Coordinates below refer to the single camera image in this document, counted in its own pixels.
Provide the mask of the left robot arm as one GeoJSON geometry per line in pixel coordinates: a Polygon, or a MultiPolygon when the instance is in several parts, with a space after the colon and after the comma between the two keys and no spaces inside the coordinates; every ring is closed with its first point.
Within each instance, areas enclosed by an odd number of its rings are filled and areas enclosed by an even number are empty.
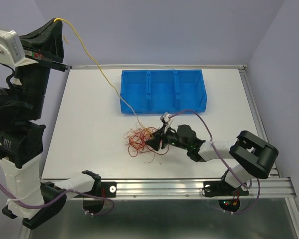
{"type": "Polygon", "coordinates": [[[103,196],[101,178],[91,171],[58,183],[41,182],[40,158],[45,125],[41,118],[51,69],[65,71],[62,22],[52,19],[39,29],[18,35],[0,29],[0,64],[9,68],[7,88],[0,87],[0,166],[7,195],[2,213],[21,218],[35,229],[57,215],[77,196],[103,196]]]}

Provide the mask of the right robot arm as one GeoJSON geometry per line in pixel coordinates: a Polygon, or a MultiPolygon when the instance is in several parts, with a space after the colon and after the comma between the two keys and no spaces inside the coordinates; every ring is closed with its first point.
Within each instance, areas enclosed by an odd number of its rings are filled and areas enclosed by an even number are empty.
{"type": "Polygon", "coordinates": [[[205,197],[231,196],[254,178],[267,179],[279,154],[276,147],[247,130],[241,131],[233,143],[228,140],[209,142],[199,139],[186,124],[179,125],[177,129],[163,126],[153,133],[146,145],[155,151],[166,146],[183,149],[195,162],[236,160],[238,164],[233,168],[225,164],[227,169],[219,181],[205,182],[202,189],[205,197]]]}

